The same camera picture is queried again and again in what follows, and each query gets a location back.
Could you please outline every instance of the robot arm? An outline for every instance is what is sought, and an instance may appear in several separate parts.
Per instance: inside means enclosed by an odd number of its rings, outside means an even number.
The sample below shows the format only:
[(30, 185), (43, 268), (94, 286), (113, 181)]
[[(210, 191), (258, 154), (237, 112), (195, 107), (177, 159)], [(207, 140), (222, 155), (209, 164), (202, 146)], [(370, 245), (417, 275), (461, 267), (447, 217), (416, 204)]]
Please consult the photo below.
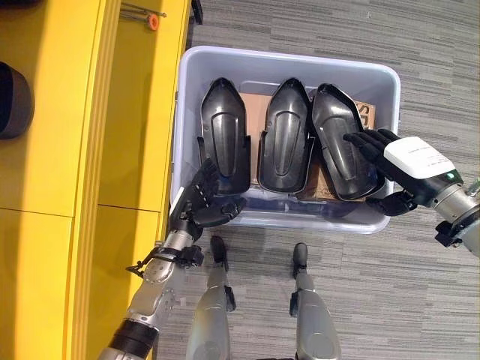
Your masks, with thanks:
[(380, 129), (343, 138), (358, 148), (381, 175), (403, 188), (384, 199), (369, 198), (368, 205), (388, 216), (405, 214), (418, 205), (432, 208), (445, 219), (436, 227), (435, 239), (445, 247), (463, 243), (480, 256), (478, 181), (465, 189), (455, 165), (416, 136), (401, 139)]
[(223, 205), (213, 204), (217, 190), (218, 171), (207, 159), (172, 204), (166, 240), (157, 244), (143, 261), (127, 268), (143, 278), (143, 282), (99, 360), (143, 360), (149, 354), (161, 324), (173, 309), (175, 291), (183, 283), (185, 267), (202, 265), (201, 249), (194, 242), (202, 235), (203, 228), (229, 222), (245, 205), (242, 198)]

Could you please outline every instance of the white plastic bin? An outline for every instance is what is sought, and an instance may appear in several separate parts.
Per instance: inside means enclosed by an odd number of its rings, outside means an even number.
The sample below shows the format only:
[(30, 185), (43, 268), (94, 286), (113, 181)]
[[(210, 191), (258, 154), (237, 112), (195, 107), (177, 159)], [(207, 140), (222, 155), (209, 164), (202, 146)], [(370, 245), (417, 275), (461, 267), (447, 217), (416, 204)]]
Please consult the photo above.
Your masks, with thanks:
[[(189, 49), (181, 59), (175, 113), (171, 200), (200, 166), (197, 137), (201, 136), (200, 104), (212, 81), (231, 80), (239, 92), (272, 95), (285, 79), (296, 77), (307, 91), (333, 83), (357, 101), (376, 106), (375, 128), (398, 129), (400, 79), (390, 67), (365, 62), (277, 54), (214, 46)], [(286, 195), (250, 189), (247, 208), (231, 224), (375, 233), (389, 217), (364, 203), (301, 202)], [(393, 191), (387, 185), (376, 196)]]

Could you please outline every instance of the yellow cabinet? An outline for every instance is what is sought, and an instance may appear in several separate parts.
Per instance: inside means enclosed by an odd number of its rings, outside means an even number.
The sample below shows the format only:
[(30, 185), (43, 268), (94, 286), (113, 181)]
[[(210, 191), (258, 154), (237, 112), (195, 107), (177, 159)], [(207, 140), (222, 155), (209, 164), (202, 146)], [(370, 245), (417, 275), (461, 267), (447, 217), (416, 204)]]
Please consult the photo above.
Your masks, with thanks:
[(0, 11), (0, 61), (35, 97), (28, 132), (0, 141), (0, 359), (95, 359), (138, 284), (125, 266), (164, 234), (190, 2), (129, 2), (167, 16), (150, 31), (119, 0)]
[(0, 209), (0, 359), (61, 359), (72, 219)]

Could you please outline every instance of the gray carpet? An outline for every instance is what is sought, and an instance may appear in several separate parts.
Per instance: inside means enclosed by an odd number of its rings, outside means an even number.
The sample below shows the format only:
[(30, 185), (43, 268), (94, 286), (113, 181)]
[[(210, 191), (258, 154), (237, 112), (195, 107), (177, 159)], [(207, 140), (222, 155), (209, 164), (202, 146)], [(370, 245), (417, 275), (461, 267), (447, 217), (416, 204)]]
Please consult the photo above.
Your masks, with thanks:
[[(479, 174), (479, 3), (387, 0), (203, 0), (190, 44), (376, 62), (401, 80), (401, 136), (418, 135)], [(229, 314), (232, 357), (294, 356), (288, 315), (290, 257), (310, 247), (310, 273), (329, 306), (343, 359), (479, 358), (479, 261), (434, 240), (424, 208), (375, 235), (223, 227), (238, 310)], [(206, 232), (199, 244), (208, 248)], [(159, 359), (183, 359), (194, 307), (212, 264), (188, 271)]]

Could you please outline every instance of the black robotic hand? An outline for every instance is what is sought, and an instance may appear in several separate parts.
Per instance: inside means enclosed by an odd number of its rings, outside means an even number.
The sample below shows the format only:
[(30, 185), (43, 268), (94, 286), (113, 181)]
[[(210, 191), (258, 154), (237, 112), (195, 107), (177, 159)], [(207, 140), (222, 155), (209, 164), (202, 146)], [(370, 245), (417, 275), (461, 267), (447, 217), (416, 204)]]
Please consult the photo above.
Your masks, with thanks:
[(245, 199), (228, 199), (214, 203), (218, 192), (218, 169), (211, 159), (206, 159), (191, 183), (181, 188), (172, 204), (169, 228), (184, 230), (197, 240), (204, 227), (217, 227), (235, 218), (245, 206)]
[(422, 139), (401, 139), (390, 130), (365, 130), (343, 137), (402, 191), (384, 199), (367, 199), (368, 205), (388, 216), (402, 215), (417, 205), (433, 207), (436, 197), (452, 185), (464, 182), (454, 164)]

